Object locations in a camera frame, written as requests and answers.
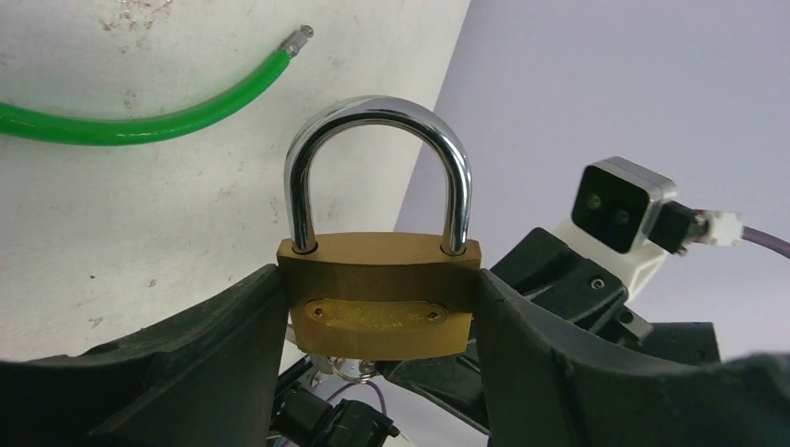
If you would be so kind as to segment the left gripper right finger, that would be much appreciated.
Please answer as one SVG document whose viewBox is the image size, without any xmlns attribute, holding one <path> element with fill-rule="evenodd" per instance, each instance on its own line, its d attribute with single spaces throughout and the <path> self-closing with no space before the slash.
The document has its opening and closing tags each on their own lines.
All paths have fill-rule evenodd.
<svg viewBox="0 0 790 447">
<path fill-rule="evenodd" d="M 785 446 L 789 358 L 701 367 L 605 341 L 488 271 L 474 307 L 496 446 Z"/>
</svg>

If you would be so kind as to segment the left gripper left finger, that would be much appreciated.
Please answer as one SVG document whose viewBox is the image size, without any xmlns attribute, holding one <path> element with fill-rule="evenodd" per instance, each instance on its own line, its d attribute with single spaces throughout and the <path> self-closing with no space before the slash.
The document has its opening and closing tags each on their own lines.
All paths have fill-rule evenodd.
<svg viewBox="0 0 790 447">
<path fill-rule="evenodd" d="M 277 268 L 86 353 L 1 364 L 5 446 L 263 446 L 287 321 Z"/>
</svg>

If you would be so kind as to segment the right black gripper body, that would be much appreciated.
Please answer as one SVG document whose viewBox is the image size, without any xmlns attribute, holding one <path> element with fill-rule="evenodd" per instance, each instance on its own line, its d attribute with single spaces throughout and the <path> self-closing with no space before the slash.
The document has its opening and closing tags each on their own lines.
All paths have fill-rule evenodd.
<svg viewBox="0 0 790 447">
<path fill-rule="evenodd" d="M 497 264 L 491 273 L 527 301 L 608 342 L 651 357 L 691 366 L 720 360 L 710 322 L 653 323 L 636 335 L 626 327 L 629 294 L 603 267 L 573 251 L 547 230 L 536 228 Z M 376 370 L 390 383 L 411 391 L 487 434 L 476 329 L 459 354 L 418 360 L 379 361 Z"/>
</svg>

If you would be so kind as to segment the brass padlock keys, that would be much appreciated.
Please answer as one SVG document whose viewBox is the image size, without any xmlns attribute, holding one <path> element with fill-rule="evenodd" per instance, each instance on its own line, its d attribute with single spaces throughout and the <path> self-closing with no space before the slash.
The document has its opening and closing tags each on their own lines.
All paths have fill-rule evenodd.
<svg viewBox="0 0 790 447">
<path fill-rule="evenodd" d="M 345 359 L 317 354 L 309 354 L 308 358 L 316 369 L 310 382 L 312 387 L 317 387 L 325 377 L 331 375 L 350 384 L 363 384 L 378 375 L 375 362 L 371 360 Z"/>
</svg>

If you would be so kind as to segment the brass padlock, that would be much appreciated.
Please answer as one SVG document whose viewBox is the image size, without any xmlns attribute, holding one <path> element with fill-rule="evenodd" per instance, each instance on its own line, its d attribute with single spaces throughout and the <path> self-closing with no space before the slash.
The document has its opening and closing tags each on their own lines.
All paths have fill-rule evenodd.
<svg viewBox="0 0 790 447">
<path fill-rule="evenodd" d="M 372 125 L 416 136 L 441 161 L 446 200 L 440 234 L 316 233 L 310 195 L 315 157 L 331 138 Z M 301 350 L 372 361 L 464 351 L 482 251 L 468 236 L 470 162 L 443 120 L 415 102 L 391 96 L 360 96 L 332 105 L 293 139 L 284 193 L 290 235 L 280 243 L 277 261 Z"/>
</svg>

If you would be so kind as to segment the green cable lock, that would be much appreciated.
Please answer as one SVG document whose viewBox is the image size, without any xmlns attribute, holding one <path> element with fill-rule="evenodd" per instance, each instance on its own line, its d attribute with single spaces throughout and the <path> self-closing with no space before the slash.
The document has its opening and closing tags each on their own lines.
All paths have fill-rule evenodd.
<svg viewBox="0 0 790 447">
<path fill-rule="evenodd" d="M 212 126 L 255 101 L 287 70 L 314 33 L 311 26 L 301 25 L 237 84 L 179 111 L 102 120 L 51 115 L 3 102 L 1 133 L 32 141 L 84 146 L 129 146 L 179 138 Z"/>
</svg>

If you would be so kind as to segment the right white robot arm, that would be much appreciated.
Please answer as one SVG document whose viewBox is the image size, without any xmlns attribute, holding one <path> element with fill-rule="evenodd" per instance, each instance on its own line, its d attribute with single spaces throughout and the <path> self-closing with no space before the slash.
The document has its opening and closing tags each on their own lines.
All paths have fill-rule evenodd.
<svg viewBox="0 0 790 447">
<path fill-rule="evenodd" d="M 633 352 L 690 366 L 720 359 L 710 322 L 650 323 L 647 332 L 631 332 L 640 318 L 624 304 L 625 290 L 615 285 L 595 290 L 592 280 L 609 275 L 583 259 L 544 229 L 530 232 L 493 267 L 493 272 L 523 296 L 550 283 L 558 292 L 538 292 L 531 302 L 589 334 Z M 489 417 L 478 359 L 479 337 L 470 331 L 465 352 L 450 357 L 383 361 L 374 366 L 390 383 L 428 399 L 462 422 L 489 432 Z M 301 386 L 282 395 L 273 426 L 299 446 L 383 446 L 402 435 L 386 405 L 372 407 L 342 400 L 338 388 L 323 400 Z"/>
</svg>

